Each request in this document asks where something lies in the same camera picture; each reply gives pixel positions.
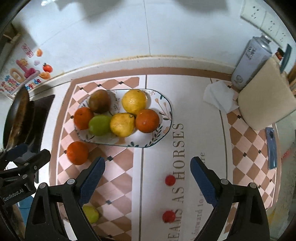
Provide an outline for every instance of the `beige container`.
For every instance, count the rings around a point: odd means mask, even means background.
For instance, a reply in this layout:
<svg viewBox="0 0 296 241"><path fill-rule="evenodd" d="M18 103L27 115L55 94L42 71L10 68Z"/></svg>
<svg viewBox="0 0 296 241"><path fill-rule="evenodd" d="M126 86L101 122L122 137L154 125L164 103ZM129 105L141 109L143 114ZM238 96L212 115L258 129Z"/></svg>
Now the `beige container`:
<svg viewBox="0 0 296 241"><path fill-rule="evenodd" d="M286 74L272 57L239 93L238 105L246 123L258 131L296 109Z"/></svg>

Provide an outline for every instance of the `aerosol can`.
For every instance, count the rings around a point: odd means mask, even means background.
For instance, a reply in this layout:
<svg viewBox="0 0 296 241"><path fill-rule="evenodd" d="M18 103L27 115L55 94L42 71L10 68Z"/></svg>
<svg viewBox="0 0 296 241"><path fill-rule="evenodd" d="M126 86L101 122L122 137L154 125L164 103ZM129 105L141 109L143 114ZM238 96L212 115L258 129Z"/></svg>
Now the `aerosol can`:
<svg viewBox="0 0 296 241"><path fill-rule="evenodd" d="M267 35L253 37L246 51L231 76L232 84L242 90L258 73L265 62L272 56Z"/></svg>

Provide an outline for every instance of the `tissue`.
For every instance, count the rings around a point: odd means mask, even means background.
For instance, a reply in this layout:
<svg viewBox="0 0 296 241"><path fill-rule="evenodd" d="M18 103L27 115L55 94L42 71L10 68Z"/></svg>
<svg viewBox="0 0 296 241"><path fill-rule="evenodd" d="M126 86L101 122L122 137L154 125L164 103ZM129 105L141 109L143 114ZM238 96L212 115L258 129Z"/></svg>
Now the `tissue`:
<svg viewBox="0 0 296 241"><path fill-rule="evenodd" d="M235 91L228 88L223 81L217 81L205 88L203 101L216 106L221 111L229 113L238 108L238 105L233 100L234 94Z"/></svg>

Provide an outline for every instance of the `oval plate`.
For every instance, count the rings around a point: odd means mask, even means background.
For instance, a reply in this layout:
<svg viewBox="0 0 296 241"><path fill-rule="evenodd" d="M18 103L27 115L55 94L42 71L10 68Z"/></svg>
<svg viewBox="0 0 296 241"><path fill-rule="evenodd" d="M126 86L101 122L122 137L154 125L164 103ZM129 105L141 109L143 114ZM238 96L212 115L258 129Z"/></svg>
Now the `oval plate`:
<svg viewBox="0 0 296 241"><path fill-rule="evenodd" d="M115 145L115 146L126 146L126 147L150 147L159 142L165 135L169 132L172 126L172 107L166 97L161 93L150 90L150 89L141 89L147 96L147 108L154 110L160 119L160 124L158 128L152 133L142 133L139 130L135 129L133 134L128 137L122 138L114 135L113 133L108 133L104 136L94 136L89 132L89 130L79 130L75 126L75 130L80 140L96 144L104 145ZM104 113L105 115L113 116L117 113L125 113L121 99L123 95L128 92L126 90L107 90L111 98L111 107L110 111ZM89 106L89 97L82 101L78 108L88 107Z"/></svg>

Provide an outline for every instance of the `wall socket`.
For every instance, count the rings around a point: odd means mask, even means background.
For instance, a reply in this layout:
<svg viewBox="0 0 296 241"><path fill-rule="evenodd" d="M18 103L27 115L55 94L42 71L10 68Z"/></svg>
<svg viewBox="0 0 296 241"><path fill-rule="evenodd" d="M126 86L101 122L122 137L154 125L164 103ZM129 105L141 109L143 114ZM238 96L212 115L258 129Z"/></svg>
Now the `wall socket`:
<svg viewBox="0 0 296 241"><path fill-rule="evenodd" d="M245 0L241 17L255 25L257 28L260 28L263 23L265 13L265 9L255 0Z"/></svg>
<svg viewBox="0 0 296 241"><path fill-rule="evenodd" d="M285 51L286 46L288 44L288 40L289 40L289 34L285 26L282 26L282 25L280 26L274 40L281 46L283 51Z"/></svg>
<svg viewBox="0 0 296 241"><path fill-rule="evenodd" d="M280 28L280 23L278 20L275 19L273 15L269 12L266 12L261 30L264 31L268 36L275 39Z"/></svg>

